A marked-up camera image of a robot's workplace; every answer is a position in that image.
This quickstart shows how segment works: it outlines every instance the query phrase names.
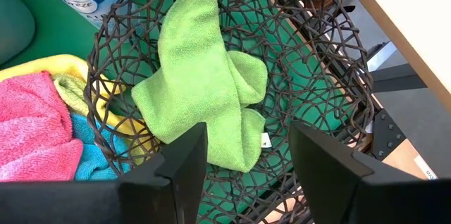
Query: table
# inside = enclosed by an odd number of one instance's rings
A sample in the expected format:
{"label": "table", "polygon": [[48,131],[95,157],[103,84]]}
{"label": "table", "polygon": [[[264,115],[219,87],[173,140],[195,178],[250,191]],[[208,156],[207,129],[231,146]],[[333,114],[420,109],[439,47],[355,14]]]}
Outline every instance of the table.
{"label": "table", "polygon": [[360,0],[401,54],[451,111],[451,51],[446,13],[432,13],[448,0]]}

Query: lime green towel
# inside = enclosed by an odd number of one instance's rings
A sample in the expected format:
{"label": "lime green towel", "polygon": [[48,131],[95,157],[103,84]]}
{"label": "lime green towel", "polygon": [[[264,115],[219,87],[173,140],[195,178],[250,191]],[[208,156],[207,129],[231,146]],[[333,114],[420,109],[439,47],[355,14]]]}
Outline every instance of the lime green towel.
{"label": "lime green towel", "polygon": [[261,153],[265,120],[245,107],[263,100],[268,74],[259,59],[226,51],[217,0],[177,0],[158,48],[161,68],[132,88],[149,129],[171,143],[206,122],[208,162],[250,171]]}
{"label": "lime green towel", "polygon": [[69,74],[55,74],[51,76],[56,90],[71,111],[86,116],[89,109],[83,97],[86,82]]}

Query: bottle label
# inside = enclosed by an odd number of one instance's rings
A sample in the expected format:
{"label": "bottle label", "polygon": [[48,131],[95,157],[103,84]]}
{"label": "bottle label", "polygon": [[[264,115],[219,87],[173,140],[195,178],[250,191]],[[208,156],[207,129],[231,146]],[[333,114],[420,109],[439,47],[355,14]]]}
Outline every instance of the bottle label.
{"label": "bottle label", "polygon": [[99,4],[95,0],[63,0],[71,8],[80,13],[93,13],[97,11]]}

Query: wicker basket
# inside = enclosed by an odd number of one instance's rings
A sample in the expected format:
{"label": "wicker basket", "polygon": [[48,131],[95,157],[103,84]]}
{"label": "wicker basket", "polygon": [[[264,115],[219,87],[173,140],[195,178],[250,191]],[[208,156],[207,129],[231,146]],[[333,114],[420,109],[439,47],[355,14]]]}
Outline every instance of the wicker basket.
{"label": "wicker basket", "polygon": [[[142,120],[130,89],[159,68],[157,39],[174,1],[119,0],[95,36],[85,96],[95,141],[110,161],[138,165],[164,147]],[[282,204],[278,221],[304,218],[307,208],[300,200],[286,138],[292,120],[302,120],[346,144],[362,143],[373,116],[366,51],[341,0],[331,0],[328,8],[323,7],[325,1],[218,0],[226,49],[256,56],[268,68],[266,96],[251,108],[267,118],[265,130],[273,147],[263,149],[249,173],[209,165],[200,223],[270,223],[273,220],[265,217],[286,199],[295,205]],[[126,13],[119,13],[124,8]],[[118,94],[101,94],[108,85]],[[133,124],[132,133],[106,126],[106,114],[95,108],[102,101],[106,112],[124,117],[123,125]],[[94,126],[95,121],[102,126]],[[116,152],[102,130],[128,139],[129,151]],[[111,166],[118,174],[123,172]]]}

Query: metal bracket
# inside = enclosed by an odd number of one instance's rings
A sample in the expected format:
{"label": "metal bracket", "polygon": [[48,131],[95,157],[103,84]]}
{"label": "metal bracket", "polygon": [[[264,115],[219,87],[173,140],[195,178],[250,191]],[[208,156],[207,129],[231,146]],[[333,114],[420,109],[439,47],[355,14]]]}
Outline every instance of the metal bracket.
{"label": "metal bracket", "polygon": [[378,70],[396,51],[397,48],[392,42],[383,42],[371,47],[368,50],[368,71]]}
{"label": "metal bracket", "polygon": [[375,70],[371,75],[374,93],[428,87],[408,63]]}
{"label": "metal bracket", "polygon": [[383,108],[374,116],[373,142],[371,153],[380,161],[390,154],[402,141],[404,133]]}

